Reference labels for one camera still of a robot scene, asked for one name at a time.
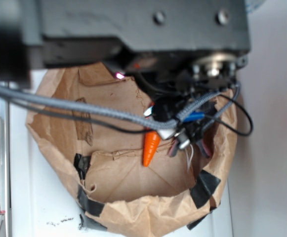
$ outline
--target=black plastic part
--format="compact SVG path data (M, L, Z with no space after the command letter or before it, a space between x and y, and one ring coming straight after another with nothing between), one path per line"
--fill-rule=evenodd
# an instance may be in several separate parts
M75 154L74 167L79 173L80 179L85 179L89 169L90 157L83 157L81 154Z
M197 208L201 208L208 202L221 180L205 170L197 177L196 185L191 189L191 196Z
M152 108L152 116L156 121L168 121L175 118L175 115L181 111L187 103L183 97L164 97L155 101Z
M98 231L107 231L107 227L103 226L102 224L98 223L92 218L87 217L84 212L80 214L81 218L81 228L86 227Z
M105 206L105 204L103 203L88 199L86 193L82 188L79 189L78 200L83 210L97 217L102 213Z

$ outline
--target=white wall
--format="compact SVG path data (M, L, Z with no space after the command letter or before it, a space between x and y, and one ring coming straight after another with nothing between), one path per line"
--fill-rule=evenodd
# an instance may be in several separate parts
M287 236L287 0L266 1L249 22L252 52L240 80L255 131L239 139L229 176L233 233L282 237Z

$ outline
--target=black cable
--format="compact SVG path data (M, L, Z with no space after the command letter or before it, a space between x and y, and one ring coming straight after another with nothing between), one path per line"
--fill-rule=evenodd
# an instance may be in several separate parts
M247 137L247 136L251 135L252 132L253 132L254 125L253 125L253 120L252 120L250 114L246 111L246 109L241 104L239 104L236 100L234 100L234 99L232 99L232 98L230 98L230 97L228 97L226 95L220 94L219 96L222 96L222 97L226 98L227 100L232 101L240 110L242 110L242 112L245 114L245 116L247 117L248 122L250 124L249 132L247 132L247 133L240 132L240 131L234 129L233 127L231 127L230 125L228 125L227 123L225 123L224 121L222 121L219 118L216 118L216 117L213 117L213 116L210 116L210 115L205 115L205 117L208 118L208 119L212 119L212 120L214 120L214 121L226 126L228 129L230 129L234 133L238 134L239 136Z
M117 127L115 125L112 125L110 123L107 123L107 122L103 122L103 121L100 121L100 120L97 120L97 119L91 119L91 118L83 118L83 117L78 117L78 116L73 116L73 115L66 115L66 114L63 114L63 113L57 113L57 112L52 112L52 111L46 111L46 110L42 110L42 109L38 109L34 106L29 106L29 105L24 105L22 103L19 103L15 100L10 100L11 103L19 106L19 107L22 107L24 109L27 109L27 110L31 110L31 111L34 111L34 112L37 112L37 113L40 113L40 114L43 114L43 115L47 115L47 116L51 116L51 117L57 117L57 118L60 118L60 119L70 119L70 120L78 120L78 121L83 121L83 122L89 122L89 123L94 123L94 124L97 124L97 125L100 125L100 126L104 126L104 127L107 127L107 128L110 128L110 129L113 129L113 130L116 130L118 132L123 132L123 133L128 133L128 134L144 134L144 133L147 133L147 132L151 132L153 130L128 130L128 129L124 129L124 128L121 128L121 127Z

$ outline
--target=white surface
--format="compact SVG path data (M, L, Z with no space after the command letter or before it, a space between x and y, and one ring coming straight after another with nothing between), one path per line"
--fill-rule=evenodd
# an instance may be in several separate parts
M287 0L249 16L252 52L241 70L255 131L240 139L229 176L235 237L287 236Z
M32 74L37 87L45 71ZM14 237L116 237L121 235L79 230L80 209L62 186L25 128L27 112L10 108L10 173L12 233ZM230 205L226 188L221 206L189 231L183 227L167 237L232 237Z

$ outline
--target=paper bag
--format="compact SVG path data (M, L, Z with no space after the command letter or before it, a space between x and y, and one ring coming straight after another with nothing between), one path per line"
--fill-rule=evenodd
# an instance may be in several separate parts
M93 103L142 116L149 97L133 78L115 79L103 64L49 70L37 94ZM216 98L219 109L226 103ZM127 121L71 111L126 129L144 129ZM222 119L237 126L231 106ZM160 237L184 225L193 228L220 204L237 137L221 125L206 133L213 155L196 150L187 170L184 151L170 158L171 140L162 141L149 167L142 165L144 135L124 134L96 124L29 112L27 128L68 192L83 209L85 221L128 237Z

